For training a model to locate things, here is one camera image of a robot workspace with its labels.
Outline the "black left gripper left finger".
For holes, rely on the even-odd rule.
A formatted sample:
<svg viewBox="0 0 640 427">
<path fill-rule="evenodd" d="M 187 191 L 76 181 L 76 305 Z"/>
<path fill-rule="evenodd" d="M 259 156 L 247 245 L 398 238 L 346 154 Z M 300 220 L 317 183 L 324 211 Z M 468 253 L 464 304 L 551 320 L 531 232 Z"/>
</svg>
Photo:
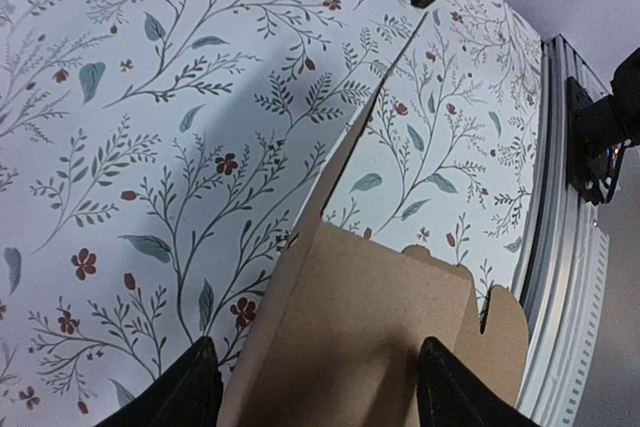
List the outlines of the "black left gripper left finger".
<svg viewBox="0 0 640 427">
<path fill-rule="evenodd" d="M 215 427 L 223 397 L 213 340 L 195 341 L 154 383 L 102 427 Z"/>
</svg>

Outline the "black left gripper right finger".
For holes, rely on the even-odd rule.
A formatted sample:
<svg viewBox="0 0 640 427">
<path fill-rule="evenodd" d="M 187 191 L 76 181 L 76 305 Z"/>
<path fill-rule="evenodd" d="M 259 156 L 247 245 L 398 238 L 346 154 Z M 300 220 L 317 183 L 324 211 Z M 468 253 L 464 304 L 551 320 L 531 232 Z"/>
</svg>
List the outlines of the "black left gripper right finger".
<svg viewBox="0 0 640 427">
<path fill-rule="evenodd" d="M 420 348 L 416 400 L 422 427 L 538 427 L 433 336 Z"/>
</svg>

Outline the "brown cardboard box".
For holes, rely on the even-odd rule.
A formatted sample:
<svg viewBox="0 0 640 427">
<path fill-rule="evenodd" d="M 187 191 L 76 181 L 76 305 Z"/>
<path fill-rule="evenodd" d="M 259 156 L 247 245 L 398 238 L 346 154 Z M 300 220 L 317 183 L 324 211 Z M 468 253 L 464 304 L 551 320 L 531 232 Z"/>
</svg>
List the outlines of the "brown cardboard box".
<svg viewBox="0 0 640 427">
<path fill-rule="evenodd" d="M 231 375 L 223 426 L 421 426 L 420 348 L 442 342 L 515 407 L 528 349 L 510 285 L 537 95 L 426 14 L 335 148 Z"/>
</svg>

